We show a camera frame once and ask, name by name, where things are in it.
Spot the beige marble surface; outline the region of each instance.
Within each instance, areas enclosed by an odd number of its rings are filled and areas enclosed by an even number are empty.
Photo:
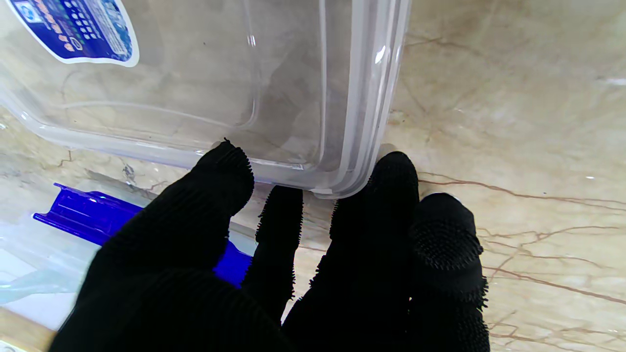
[[[493,351],[626,351],[624,33],[618,0],[413,1],[385,142],[411,157],[421,193],[474,212]],[[49,204],[51,182],[105,178],[149,199],[185,173],[0,123],[3,220]],[[269,189],[234,221],[254,228]],[[331,210],[306,200],[297,294]]]

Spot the transparent plastic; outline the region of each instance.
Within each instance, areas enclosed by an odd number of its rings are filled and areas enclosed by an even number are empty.
[[[260,182],[322,198],[367,182],[410,0],[121,1],[130,68],[64,64],[0,11],[0,100],[34,133],[185,168],[228,138]]]

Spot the blue label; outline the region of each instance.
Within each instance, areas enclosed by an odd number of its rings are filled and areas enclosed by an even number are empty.
[[[64,63],[139,61],[135,31],[119,0],[6,0],[29,32]]]

